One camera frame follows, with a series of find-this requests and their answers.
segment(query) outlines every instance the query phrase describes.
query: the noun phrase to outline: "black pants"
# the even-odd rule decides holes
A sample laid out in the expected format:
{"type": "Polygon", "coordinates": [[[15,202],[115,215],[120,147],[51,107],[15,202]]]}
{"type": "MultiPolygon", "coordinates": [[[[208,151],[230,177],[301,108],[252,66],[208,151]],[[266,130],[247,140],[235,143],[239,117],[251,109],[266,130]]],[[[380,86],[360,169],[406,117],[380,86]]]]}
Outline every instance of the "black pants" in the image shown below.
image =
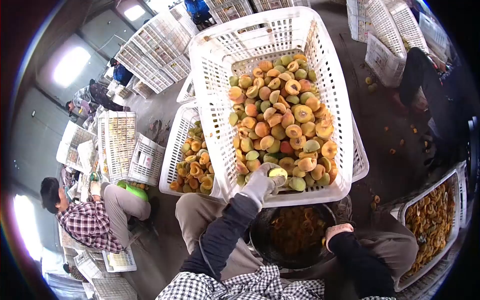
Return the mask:
{"type": "Polygon", "coordinates": [[[104,88],[100,84],[91,84],[90,94],[92,94],[92,97],[96,103],[102,105],[106,109],[113,111],[123,111],[123,106],[111,101],[108,98],[107,93],[105,93],[104,88]]]}

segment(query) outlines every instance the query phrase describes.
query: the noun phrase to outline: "gray work glove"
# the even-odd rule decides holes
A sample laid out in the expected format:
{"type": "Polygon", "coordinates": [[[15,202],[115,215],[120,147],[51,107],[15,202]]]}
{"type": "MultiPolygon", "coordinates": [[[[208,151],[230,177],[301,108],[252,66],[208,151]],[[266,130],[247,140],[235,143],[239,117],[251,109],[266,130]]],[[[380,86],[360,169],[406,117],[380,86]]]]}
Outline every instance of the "gray work glove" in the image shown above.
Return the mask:
{"type": "Polygon", "coordinates": [[[259,210],[262,209],[265,196],[271,193],[277,194],[277,187],[281,187],[287,181],[284,176],[268,177],[268,171],[273,168],[280,168],[280,166],[272,163],[263,163],[250,175],[250,180],[248,180],[247,185],[240,192],[240,194],[254,200],[259,210]]]}

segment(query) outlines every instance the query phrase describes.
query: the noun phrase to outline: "dark hair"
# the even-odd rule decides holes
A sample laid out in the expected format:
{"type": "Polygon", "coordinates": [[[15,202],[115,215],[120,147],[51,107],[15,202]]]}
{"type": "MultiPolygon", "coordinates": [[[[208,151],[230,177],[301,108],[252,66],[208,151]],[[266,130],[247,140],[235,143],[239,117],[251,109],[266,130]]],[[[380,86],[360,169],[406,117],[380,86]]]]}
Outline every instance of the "dark hair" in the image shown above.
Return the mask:
{"type": "Polygon", "coordinates": [[[68,264],[63,264],[63,269],[65,272],[70,273],[70,269],[68,268],[68,264]]]}
{"type": "Polygon", "coordinates": [[[55,177],[45,177],[40,185],[40,196],[42,196],[42,207],[46,208],[52,214],[59,210],[55,206],[60,203],[59,181],[55,177]]]}
{"type": "Polygon", "coordinates": [[[116,59],[110,59],[110,67],[113,67],[116,62],[117,62],[116,59]]]}

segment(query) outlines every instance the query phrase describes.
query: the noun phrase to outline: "foot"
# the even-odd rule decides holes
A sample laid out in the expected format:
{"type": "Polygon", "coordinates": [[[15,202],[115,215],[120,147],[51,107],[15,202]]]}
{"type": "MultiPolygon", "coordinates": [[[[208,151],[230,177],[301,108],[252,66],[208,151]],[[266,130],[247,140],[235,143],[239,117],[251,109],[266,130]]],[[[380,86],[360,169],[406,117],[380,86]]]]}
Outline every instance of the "foot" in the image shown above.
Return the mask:
{"type": "Polygon", "coordinates": [[[333,213],[337,224],[350,223],[352,226],[355,226],[355,222],[352,221],[352,199],[350,195],[333,205],[333,213]]]}

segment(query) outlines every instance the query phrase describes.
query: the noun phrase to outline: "black sleeve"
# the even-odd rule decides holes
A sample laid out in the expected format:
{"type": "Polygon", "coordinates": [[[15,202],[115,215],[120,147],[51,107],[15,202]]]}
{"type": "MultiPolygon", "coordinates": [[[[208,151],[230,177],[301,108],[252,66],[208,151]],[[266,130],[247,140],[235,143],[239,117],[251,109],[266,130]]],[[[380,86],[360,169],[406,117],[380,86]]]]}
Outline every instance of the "black sleeve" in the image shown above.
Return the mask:
{"type": "Polygon", "coordinates": [[[393,297],[393,279],[386,264],[363,248],[353,232],[333,236],[328,247],[352,278],[359,299],[368,296],[393,297]]]}
{"type": "Polygon", "coordinates": [[[208,225],[199,246],[183,262],[180,272],[206,274],[220,280],[228,257],[257,213],[258,206],[252,199],[236,194],[222,216],[208,225]]]}

